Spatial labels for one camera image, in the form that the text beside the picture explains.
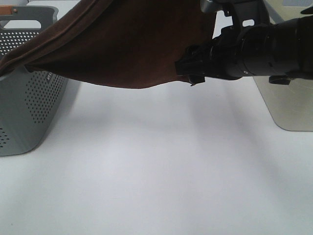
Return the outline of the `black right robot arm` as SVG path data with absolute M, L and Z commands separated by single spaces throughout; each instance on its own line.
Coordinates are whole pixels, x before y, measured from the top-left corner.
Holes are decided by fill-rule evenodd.
M 206 77 L 238 80 L 267 76 L 271 84 L 289 85 L 294 79 L 313 78 L 313 18 L 245 27 L 238 35 L 234 26 L 202 45 L 192 45 L 175 63 L 178 76 L 192 85 Z

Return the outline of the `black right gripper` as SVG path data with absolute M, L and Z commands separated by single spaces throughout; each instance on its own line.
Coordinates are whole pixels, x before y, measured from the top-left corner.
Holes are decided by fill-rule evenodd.
M 192 86 L 205 82 L 206 77 L 238 80 L 244 72 L 236 67 L 235 54 L 236 45 L 229 37 L 220 35 L 202 45 L 188 46 L 175 62 L 176 74 L 186 76 Z

